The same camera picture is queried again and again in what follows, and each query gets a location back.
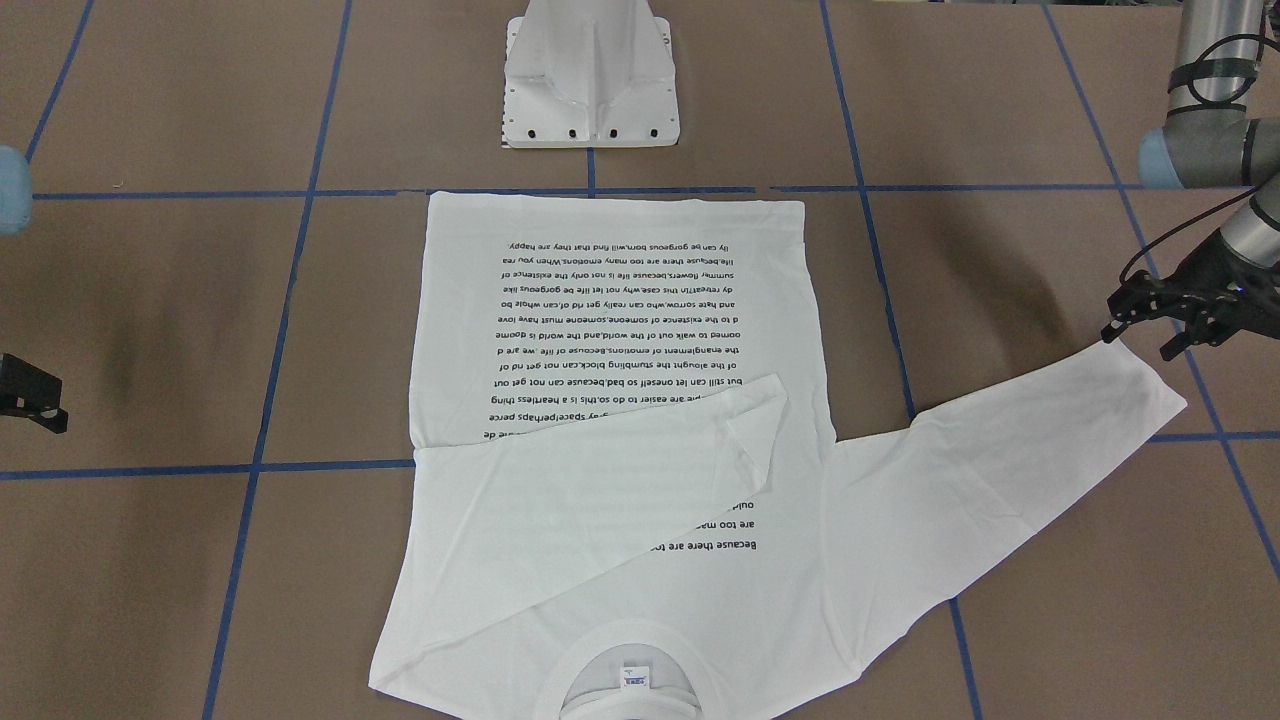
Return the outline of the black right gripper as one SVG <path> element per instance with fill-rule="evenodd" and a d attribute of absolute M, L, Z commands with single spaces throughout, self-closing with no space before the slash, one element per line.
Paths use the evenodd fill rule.
<path fill-rule="evenodd" d="M 61 434 L 68 429 L 69 414 L 60 407 L 63 382 L 26 360 L 1 355 L 1 414 L 35 421 Z"/>

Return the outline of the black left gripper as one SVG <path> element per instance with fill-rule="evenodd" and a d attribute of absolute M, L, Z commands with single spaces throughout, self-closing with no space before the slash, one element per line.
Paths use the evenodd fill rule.
<path fill-rule="evenodd" d="M 1244 331 L 1279 337 L 1277 268 L 1247 261 L 1213 232 L 1162 281 L 1128 278 L 1107 300 L 1110 322 L 1101 340 L 1111 343 L 1137 323 L 1172 316 L 1184 323 L 1161 348 L 1166 361 L 1194 345 L 1217 347 Z"/>

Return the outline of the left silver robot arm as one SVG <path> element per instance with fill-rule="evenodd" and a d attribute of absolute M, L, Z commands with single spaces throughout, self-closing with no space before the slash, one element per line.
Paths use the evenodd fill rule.
<path fill-rule="evenodd" d="M 1165 123 L 1139 151 L 1151 188 L 1239 186 L 1234 213 L 1165 278 L 1128 263 L 1108 297 L 1106 343 L 1140 322 L 1183 324 L 1162 348 L 1170 360 L 1196 345 L 1220 346 L 1244 331 L 1279 334 L 1279 129 L 1249 118 L 1247 97 L 1267 47 L 1277 38 L 1274 1 L 1188 1 L 1176 64 L 1167 83 Z"/>

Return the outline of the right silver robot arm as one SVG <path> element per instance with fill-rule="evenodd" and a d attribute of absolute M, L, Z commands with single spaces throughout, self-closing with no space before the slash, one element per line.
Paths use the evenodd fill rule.
<path fill-rule="evenodd" d="M 23 152 L 1 147 L 1 232 L 18 234 L 33 210 L 29 165 Z M 68 430 L 69 413 L 61 407 L 60 378 L 13 355 L 1 357 L 1 414 L 36 423 L 55 434 Z"/>

